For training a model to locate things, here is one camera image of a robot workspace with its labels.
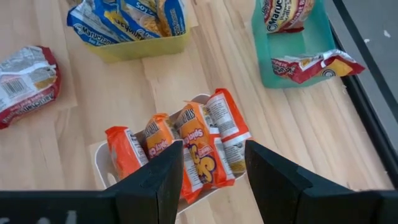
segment white plastic bin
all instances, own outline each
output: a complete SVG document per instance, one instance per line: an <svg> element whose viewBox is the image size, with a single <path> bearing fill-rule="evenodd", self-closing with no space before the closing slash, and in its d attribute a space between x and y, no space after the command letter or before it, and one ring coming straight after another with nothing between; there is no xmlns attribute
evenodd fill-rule
<svg viewBox="0 0 398 224"><path fill-rule="evenodd" d="M194 97L192 101L197 102L197 103L206 103L207 100L209 99L209 95L207 94L201 94L197 95ZM178 115L180 114L181 111L178 111L174 113L173 115L170 116L170 119L172 121L176 120ZM138 132L135 134L135 136L138 138L140 143L143 145L144 143L144 138L142 135L142 131ZM116 169L113 166L111 156L109 155L109 149L108 149L108 143L104 143L100 145L100 147L97 149L95 152L95 167L97 172L99 173L99 177L104 185L105 188L108 188L115 184L116 182L119 181L118 175L116 173ZM244 174L239 174L235 175L236 179L238 180L241 178ZM183 212L185 209L192 207L194 204L198 203L201 199L209 196L210 194L216 192L219 189L211 189L211 190L204 190L197 200L193 202L191 205L189 205L184 199L180 200L180 203L178 205L178 213Z"/></svg>

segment wooden surface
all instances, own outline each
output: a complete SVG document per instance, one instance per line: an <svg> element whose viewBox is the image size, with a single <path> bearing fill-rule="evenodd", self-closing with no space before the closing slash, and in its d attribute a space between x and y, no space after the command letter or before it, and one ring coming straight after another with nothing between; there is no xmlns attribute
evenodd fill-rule
<svg viewBox="0 0 398 224"><path fill-rule="evenodd" d="M184 53L111 65L65 25L68 9L67 0L0 1L0 60L25 45L44 45L63 75L56 103L0 131L1 189L100 188L91 155L106 128L140 131L152 114L173 113L183 100L219 86L230 90L259 143L352 189L392 188L338 78L305 89L262 86L252 3L193 0ZM245 178L187 210L177 223L262 220Z"/></svg>

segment yellow plastic bin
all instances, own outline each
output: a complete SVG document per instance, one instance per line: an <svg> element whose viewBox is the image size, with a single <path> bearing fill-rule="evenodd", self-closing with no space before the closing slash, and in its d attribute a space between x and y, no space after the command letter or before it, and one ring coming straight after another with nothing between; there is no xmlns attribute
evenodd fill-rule
<svg viewBox="0 0 398 224"><path fill-rule="evenodd" d="M123 42L120 44L111 44L101 47L87 45L87 47L98 55L104 62L113 63L143 57L155 57L183 52L188 43L189 35L190 29L187 28L187 31L184 34L174 37L161 37L149 40Z"/></svg>

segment barcode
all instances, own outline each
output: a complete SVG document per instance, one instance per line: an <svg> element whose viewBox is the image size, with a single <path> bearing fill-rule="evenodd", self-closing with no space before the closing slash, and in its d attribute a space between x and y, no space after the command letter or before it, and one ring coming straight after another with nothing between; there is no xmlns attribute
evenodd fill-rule
<svg viewBox="0 0 398 224"><path fill-rule="evenodd" d="M21 78L8 80L7 82L2 83L1 87L10 98L13 98L27 91L27 86Z"/></svg>

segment teal plastic bin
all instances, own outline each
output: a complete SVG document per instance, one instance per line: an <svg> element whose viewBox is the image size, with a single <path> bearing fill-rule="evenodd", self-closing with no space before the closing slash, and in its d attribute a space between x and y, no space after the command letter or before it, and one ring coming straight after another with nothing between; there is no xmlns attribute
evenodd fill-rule
<svg viewBox="0 0 398 224"><path fill-rule="evenodd" d="M328 79L329 77L314 77L298 84L275 75L271 64L271 58L275 57L316 54L336 48L323 0L315 1L314 8L305 21L304 31L295 34L267 34L261 11L262 2L263 0L256 0L252 17L262 84L268 88L306 87Z"/></svg>

